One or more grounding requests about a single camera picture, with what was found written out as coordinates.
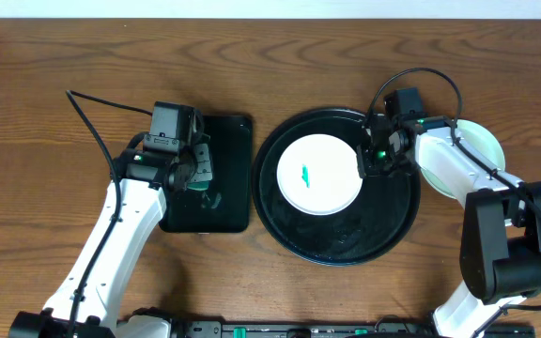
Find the wooden table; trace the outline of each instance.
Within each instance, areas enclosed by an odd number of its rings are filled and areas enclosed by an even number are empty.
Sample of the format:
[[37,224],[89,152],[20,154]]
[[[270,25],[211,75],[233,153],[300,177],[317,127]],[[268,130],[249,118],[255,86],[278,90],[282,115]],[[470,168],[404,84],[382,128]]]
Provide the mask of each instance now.
[[[0,336],[37,312],[95,223],[108,169],[64,91],[150,109],[155,100],[241,112],[255,149],[283,120],[322,105],[364,109],[396,72],[452,76],[464,118],[502,142],[506,169],[541,180],[541,22],[0,20]],[[452,115],[444,81],[414,74],[427,109]],[[144,115],[81,102],[113,154]],[[417,219],[380,259],[351,268],[306,262],[279,245],[252,207],[236,235],[156,229],[121,314],[160,306],[227,321],[376,321],[421,317],[461,280],[462,209],[422,183]],[[541,303],[541,296],[530,303]],[[541,313],[512,313],[541,337]]]

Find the round black tray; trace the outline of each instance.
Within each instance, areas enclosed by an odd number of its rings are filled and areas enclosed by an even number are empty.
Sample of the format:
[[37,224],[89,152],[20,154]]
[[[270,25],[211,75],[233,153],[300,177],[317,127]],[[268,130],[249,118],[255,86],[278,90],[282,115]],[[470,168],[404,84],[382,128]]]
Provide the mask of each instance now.
[[256,211],[270,234],[304,259],[333,266],[369,261],[392,249],[414,221],[420,198],[417,174],[369,177],[351,205],[327,216],[297,210],[279,191],[277,163],[291,143],[322,133],[355,148],[362,141],[363,117],[348,108],[321,108],[296,115],[271,133],[258,151],[252,172]]

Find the white panel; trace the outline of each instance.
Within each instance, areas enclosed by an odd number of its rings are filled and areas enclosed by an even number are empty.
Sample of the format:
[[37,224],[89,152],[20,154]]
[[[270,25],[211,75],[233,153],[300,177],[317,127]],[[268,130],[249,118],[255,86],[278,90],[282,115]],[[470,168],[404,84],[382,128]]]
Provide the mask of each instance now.
[[0,18],[541,19],[541,0],[0,0]]

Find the white arm segment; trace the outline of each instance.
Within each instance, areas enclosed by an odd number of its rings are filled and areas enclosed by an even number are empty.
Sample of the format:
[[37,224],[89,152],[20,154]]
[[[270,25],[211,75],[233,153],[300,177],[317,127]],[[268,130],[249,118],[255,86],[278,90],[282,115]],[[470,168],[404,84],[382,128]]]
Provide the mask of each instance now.
[[[455,135],[461,138],[460,143],[473,156],[489,168],[496,168],[494,163],[486,159],[464,139],[464,135],[459,130],[456,130]],[[450,127],[437,128],[418,135],[415,160],[422,168],[439,178],[463,208],[469,192],[481,189],[493,191],[508,189],[498,180],[490,179],[488,173],[453,144],[450,137]],[[499,171],[498,174],[515,185],[522,182],[518,177],[503,171]],[[510,220],[506,220],[502,226],[506,225],[510,225]],[[469,338],[474,335],[475,330],[481,328],[496,314],[500,306],[507,303],[519,304],[524,300],[524,297],[517,296],[502,299],[497,304],[484,305],[482,301],[471,294],[465,283],[462,282],[450,299],[436,309],[433,319],[439,335]]]
[[[81,302],[77,315],[77,322],[82,323],[88,316],[95,315],[101,320],[100,326],[110,328],[112,332],[116,331],[120,302],[137,258],[149,234],[166,211],[162,189],[151,189],[148,182],[125,178],[120,181],[120,190],[123,206],[119,221],[91,270],[85,288],[85,299]],[[100,218],[83,251],[64,283],[43,307],[54,309],[54,318],[70,318],[73,292],[110,224],[115,206],[116,190],[114,183],[110,183]]]

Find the white backdrop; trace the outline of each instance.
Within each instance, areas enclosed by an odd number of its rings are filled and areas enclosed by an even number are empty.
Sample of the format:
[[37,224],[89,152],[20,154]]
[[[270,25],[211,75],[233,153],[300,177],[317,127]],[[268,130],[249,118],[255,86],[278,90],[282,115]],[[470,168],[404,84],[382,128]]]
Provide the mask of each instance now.
[[541,19],[541,0],[0,0],[0,18]]

